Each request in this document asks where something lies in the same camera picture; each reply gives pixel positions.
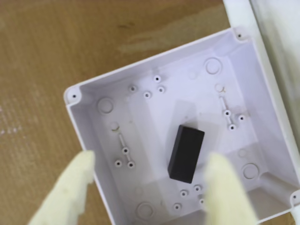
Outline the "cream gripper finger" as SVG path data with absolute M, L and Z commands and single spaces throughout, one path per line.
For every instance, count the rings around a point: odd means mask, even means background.
M 204 172 L 207 225 L 256 225 L 257 216 L 233 165 L 211 153 Z
M 95 153 L 78 153 L 61 173 L 29 225 L 76 225 L 85 212 L 88 185 L 94 182 Z

